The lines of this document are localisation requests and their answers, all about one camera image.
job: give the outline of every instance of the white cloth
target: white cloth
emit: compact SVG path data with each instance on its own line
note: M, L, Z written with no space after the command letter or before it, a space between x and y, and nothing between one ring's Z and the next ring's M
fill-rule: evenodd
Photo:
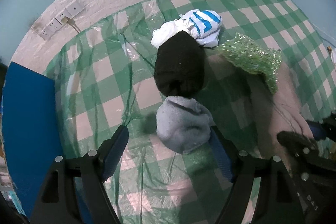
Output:
M184 155L206 143L214 125L206 107L182 96L168 96L157 110L156 121L162 143Z
M222 24L220 15L211 10L191 10L180 17L164 23L159 30L153 31L151 43L154 47L159 48L179 31L190 34L201 46L218 46L218 35Z

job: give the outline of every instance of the gray fabric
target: gray fabric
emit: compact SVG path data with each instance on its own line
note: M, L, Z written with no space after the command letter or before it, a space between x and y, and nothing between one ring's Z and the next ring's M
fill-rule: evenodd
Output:
M180 154L188 154L210 138L212 115L195 99L168 96L156 114L157 136L162 143Z

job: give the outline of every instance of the green sparkly fabric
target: green sparkly fabric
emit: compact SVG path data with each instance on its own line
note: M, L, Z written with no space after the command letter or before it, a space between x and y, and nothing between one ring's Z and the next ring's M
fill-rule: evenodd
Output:
M269 91L272 94L277 92L276 72L282 61L280 51L264 49L248 36L238 32L234 39L228 40L217 49L234 66L253 75L263 74Z

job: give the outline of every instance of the blue gripper pad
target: blue gripper pad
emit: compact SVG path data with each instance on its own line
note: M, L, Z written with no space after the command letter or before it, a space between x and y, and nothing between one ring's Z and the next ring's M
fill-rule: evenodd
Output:
M222 172L223 177L225 177L230 182L233 182L234 175L232 173L231 160L226 154L214 130L212 128L210 129L211 131L210 131L209 144L210 144L212 153L215 157L215 160L218 164L218 167L220 171Z
M115 134L118 133L115 143L110 149L104 161L104 172L101 177L102 181L104 182L107 181L109 177L113 176L119 160L128 143L129 133L127 127L124 127L120 132L118 132L118 130L119 128L115 132Z
M307 121L316 141L325 140L327 134L319 122Z

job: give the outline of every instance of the white and blue towel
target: white and blue towel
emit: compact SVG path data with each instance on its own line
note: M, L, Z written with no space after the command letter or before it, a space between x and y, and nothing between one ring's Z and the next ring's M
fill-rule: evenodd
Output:
M222 18L211 10L191 10L180 19L164 23L159 30L153 32L152 45L159 48L179 31L190 34L199 45L204 47L218 46L218 35Z

